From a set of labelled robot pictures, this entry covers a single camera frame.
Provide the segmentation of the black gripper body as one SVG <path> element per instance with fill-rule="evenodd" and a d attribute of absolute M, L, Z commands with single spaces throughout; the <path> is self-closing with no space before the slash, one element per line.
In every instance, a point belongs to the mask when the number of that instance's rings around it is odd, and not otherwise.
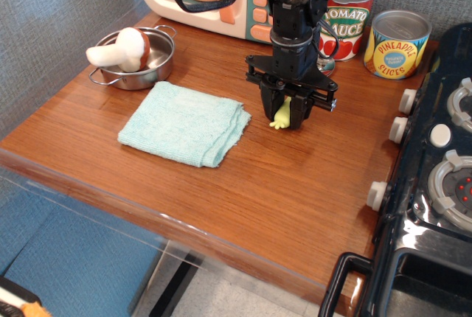
<path fill-rule="evenodd" d="M 274 43 L 273 55 L 246 57 L 246 79 L 258 86 L 260 82 L 277 84 L 285 97 L 310 97 L 313 106 L 332 111 L 338 85 L 318 70 L 317 60 L 316 48 L 310 41 L 292 46 Z"/>

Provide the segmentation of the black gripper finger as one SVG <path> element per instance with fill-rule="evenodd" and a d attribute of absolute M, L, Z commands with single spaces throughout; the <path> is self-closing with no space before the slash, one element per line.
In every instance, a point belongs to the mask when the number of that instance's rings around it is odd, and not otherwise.
<path fill-rule="evenodd" d="M 310 97 L 296 95 L 290 101 L 290 129 L 299 129 L 310 116 L 313 103 Z"/>
<path fill-rule="evenodd" d="M 260 82 L 260 95 L 265 112 L 269 120 L 273 120 L 275 113 L 285 101 L 283 88 L 277 84 Z"/>

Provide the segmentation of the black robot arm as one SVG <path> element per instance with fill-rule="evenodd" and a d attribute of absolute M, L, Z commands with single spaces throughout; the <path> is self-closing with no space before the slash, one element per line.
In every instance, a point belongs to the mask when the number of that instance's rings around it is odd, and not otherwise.
<path fill-rule="evenodd" d="M 274 129 L 296 130 L 312 107 L 332 111 L 338 89 L 317 66 L 328 0 L 267 0 L 272 17 L 272 54 L 246 57 L 246 79 L 260 87 L 266 117 Z"/>

